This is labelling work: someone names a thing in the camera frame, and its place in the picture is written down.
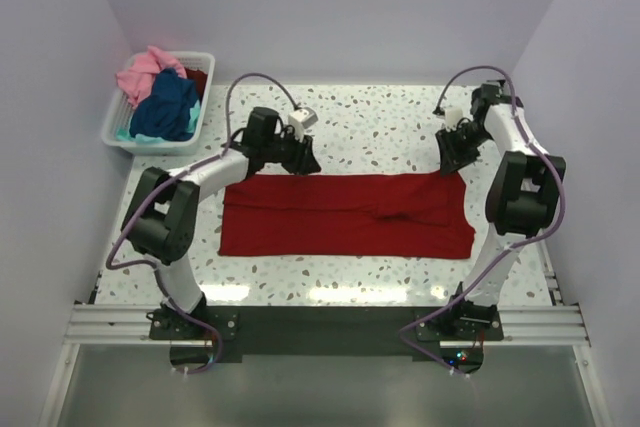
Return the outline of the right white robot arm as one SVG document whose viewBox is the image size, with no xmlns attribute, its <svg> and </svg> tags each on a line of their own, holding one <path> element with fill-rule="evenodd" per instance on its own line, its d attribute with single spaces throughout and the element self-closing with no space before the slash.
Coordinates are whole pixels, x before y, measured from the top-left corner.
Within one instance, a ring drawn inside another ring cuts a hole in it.
<svg viewBox="0 0 640 427">
<path fill-rule="evenodd" d="M 525 246 L 556 217 L 566 161 L 546 152 L 524 118 L 521 101 L 503 81 L 476 88 L 469 117 L 451 109 L 436 134 L 440 171 L 453 174 L 478 160 L 491 141 L 501 160 L 485 202 L 488 231 L 475 265 L 442 314 L 427 324 L 438 339 L 502 339 L 498 302 Z"/>
</svg>

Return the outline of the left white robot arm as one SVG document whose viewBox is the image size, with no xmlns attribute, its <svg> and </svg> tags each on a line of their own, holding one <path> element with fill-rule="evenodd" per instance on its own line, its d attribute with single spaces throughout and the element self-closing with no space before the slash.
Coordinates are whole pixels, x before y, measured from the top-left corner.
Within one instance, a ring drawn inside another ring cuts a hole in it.
<svg viewBox="0 0 640 427">
<path fill-rule="evenodd" d="M 221 153 L 182 168 L 150 167 L 142 173 L 118 240 L 142 255 L 162 293 L 161 307 L 147 316 L 151 339 L 221 341 L 188 256 L 199 206 L 268 164 L 294 175 L 320 172 L 308 133 L 317 120 L 310 108 L 281 118 L 273 109 L 255 107 Z"/>
</svg>

